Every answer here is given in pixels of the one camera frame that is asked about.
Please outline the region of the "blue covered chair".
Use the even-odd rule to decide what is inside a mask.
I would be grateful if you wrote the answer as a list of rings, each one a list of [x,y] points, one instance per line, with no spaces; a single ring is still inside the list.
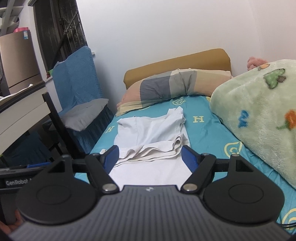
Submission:
[[[52,74],[62,108],[58,113],[60,118],[76,105],[90,102],[93,99],[104,98],[92,52],[87,46],[83,46],[71,54],[65,61],[57,62]],[[113,117],[114,114],[107,104],[85,130],[77,132],[67,128],[80,152],[85,154],[91,152]]]

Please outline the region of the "teal patterned bed sheet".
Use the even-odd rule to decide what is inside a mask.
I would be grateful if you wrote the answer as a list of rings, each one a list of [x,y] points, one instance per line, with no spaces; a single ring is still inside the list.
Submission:
[[[185,128],[191,148],[198,153],[210,153],[217,158],[228,159],[238,153],[259,171],[278,185],[285,195],[285,204],[277,219],[287,225],[295,223],[295,189],[273,168],[247,149],[215,116],[209,107],[209,98],[203,96],[182,96],[158,103],[148,108],[134,110],[123,118],[148,116],[156,118],[165,115],[170,108],[182,107]],[[177,185],[180,186],[191,175],[191,171],[177,156],[172,159],[122,164],[112,169],[110,176],[122,188],[124,185]]]

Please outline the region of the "dark window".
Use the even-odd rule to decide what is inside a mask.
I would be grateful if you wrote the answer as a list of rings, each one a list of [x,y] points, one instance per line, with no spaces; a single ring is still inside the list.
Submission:
[[[32,1],[37,39],[46,71],[87,45],[75,0]]]

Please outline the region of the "mustard yellow headboard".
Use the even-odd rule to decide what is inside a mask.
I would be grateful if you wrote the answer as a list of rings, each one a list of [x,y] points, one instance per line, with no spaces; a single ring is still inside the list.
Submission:
[[[188,68],[232,71],[230,57],[225,50],[217,48],[130,69],[125,73],[123,83],[126,88],[129,88],[134,83],[147,77],[176,69]]]

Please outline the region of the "pink plush item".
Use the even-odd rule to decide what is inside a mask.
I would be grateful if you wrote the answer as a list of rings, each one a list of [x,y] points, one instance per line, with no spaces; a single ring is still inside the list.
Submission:
[[[264,60],[262,58],[250,57],[247,61],[247,70],[252,70],[262,64],[266,64],[267,62],[267,60]]]

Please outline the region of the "colour block striped pillow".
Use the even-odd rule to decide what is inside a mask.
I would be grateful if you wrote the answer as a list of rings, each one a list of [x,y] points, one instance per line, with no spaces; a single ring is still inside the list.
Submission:
[[[179,96],[211,96],[218,86],[231,78],[230,71],[191,68],[153,75],[127,89],[117,104],[116,116]]]

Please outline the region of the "white desk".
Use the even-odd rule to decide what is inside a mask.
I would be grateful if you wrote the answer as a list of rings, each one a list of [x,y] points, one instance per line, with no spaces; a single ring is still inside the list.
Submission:
[[[46,116],[50,117],[69,154],[79,158],[80,151],[63,124],[44,81],[1,100],[1,154]]]

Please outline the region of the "grey seat cushion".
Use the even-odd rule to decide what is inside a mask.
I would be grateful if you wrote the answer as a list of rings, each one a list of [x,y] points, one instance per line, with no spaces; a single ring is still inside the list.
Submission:
[[[76,105],[62,115],[61,120],[66,128],[77,132],[85,130],[103,109],[109,100],[106,98],[93,99],[90,102]]]

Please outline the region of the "green fleece blanket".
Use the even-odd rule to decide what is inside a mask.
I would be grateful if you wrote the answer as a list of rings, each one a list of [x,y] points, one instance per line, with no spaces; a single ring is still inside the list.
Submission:
[[[217,87],[212,113],[295,186],[295,60],[264,64]]]

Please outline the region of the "light grey t-shirt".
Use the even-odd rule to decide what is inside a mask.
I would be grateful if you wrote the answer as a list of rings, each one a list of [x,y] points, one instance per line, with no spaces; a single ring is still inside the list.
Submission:
[[[188,145],[186,119],[181,107],[170,108],[157,118],[131,117],[118,120],[114,144],[119,159],[110,172],[120,188],[125,185],[176,185],[191,175],[181,158]]]

